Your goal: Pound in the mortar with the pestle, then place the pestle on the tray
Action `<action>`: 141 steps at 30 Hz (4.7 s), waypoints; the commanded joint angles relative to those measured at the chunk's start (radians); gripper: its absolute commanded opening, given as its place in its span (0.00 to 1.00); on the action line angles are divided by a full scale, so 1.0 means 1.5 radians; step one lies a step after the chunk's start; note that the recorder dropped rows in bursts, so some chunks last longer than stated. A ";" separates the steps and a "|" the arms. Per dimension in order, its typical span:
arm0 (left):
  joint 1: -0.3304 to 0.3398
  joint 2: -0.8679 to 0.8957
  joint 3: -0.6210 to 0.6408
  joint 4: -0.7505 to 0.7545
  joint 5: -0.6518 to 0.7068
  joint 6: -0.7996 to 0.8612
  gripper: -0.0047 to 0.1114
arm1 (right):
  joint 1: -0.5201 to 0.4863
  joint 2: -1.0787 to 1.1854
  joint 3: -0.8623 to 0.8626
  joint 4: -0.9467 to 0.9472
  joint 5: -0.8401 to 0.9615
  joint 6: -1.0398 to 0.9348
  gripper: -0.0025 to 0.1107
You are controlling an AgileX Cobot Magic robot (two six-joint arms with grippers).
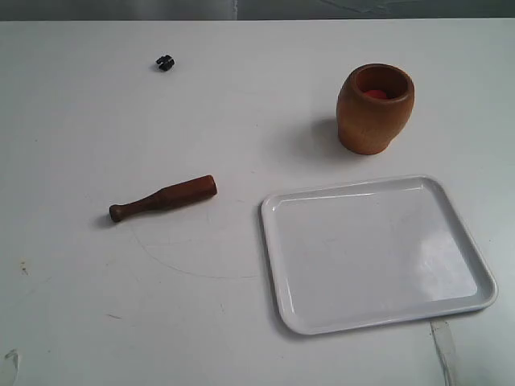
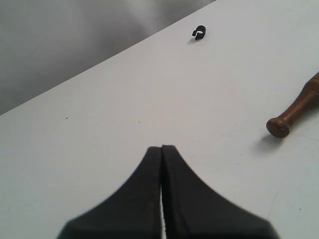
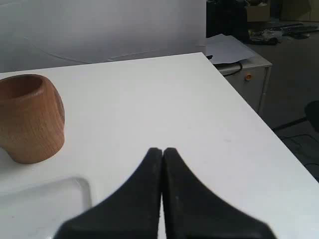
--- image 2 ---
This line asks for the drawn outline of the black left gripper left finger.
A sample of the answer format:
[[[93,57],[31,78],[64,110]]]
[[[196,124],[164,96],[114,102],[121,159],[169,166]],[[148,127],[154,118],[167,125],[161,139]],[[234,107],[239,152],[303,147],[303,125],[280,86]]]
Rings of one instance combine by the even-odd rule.
[[[161,148],[149,147],[129,179],[108,199],[70,220],[60,239],[160,239]]]

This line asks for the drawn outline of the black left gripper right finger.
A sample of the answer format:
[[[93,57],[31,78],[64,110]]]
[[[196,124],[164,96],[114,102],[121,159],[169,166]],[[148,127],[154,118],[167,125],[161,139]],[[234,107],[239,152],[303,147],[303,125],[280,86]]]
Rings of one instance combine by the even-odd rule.
[[[184,161],[173,145],[161,148],[161,189],[168,239],[277,239],[266,219],[225,199]]]

